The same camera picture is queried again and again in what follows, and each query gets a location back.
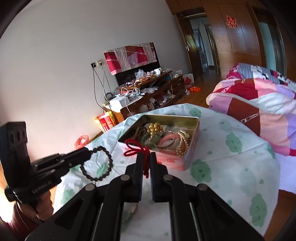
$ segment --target person's arm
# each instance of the person's arm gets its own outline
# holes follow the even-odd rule
[[[49,191],[39,197],[36,210],[37,213],[27,204],[14,205],[11,221],[4,224],[18,241],[24,241],[41,224],[40,220],[47,220],[52,216],[53,207]]]

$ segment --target wall socket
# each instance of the wall socket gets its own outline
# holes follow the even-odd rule
[[[102,66],[102,65],[103,65],[103,60],[102,60],[102,59],[99,59],[99,60],[97,60],[97,61],[91,63],[91,66],[92,66],[93,68],[98,67],[98,66]]]

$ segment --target dark beaded bracelet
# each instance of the dark beaded bracelet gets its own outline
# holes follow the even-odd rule
[[[103,151],[109,158],[109,160],[108,160],[108,170],[104,174],[102,174],[100,177],[92,177],[92,176],[87,174],[87,171],[84,168],[84,163],[82,163],[81,166],[80,166],[82,174],[84,176],[86,176],[87,179],[89,179],[91,181],[95,181],[95,182],[102,181],[104,178],[109,176],[110,172],[112,171],[112,167],[113,167],[113,160],[112,160],[112,156],[109,153],[109,151],[107,151],[105,147],[99,146],[99,147],[94,148],[93,150],[91,150],[91,153],[93,154],[93,153],[96,153],[98,151]]]

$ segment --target red bow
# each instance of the red bow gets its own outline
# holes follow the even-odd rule
[[[139,148],[133,148],[129,144],[133,143]],[[137,154],[138,152],[142,152],[144,154],[144,161],[143,161],[143,175],[148,178],[149,177],[149,168],[150,168],[150,163],[149,163],[149,155],[150,151],[148,146],[145,147],[145,149],[142,147],[142,145],[134,140],[134,139],[127,139],[126,140],[126,145],[130,148],[130,150],[127,150],[123,155],[124,156],[133,156]]]

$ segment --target maroon sleeve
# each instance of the maroon sleeve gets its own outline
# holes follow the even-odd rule
[[[18,241],[24,241],[26,237],[39,226],[34,221],[27,218],[21,212],[17,204],[13,207],[11,221],[5,224]]]

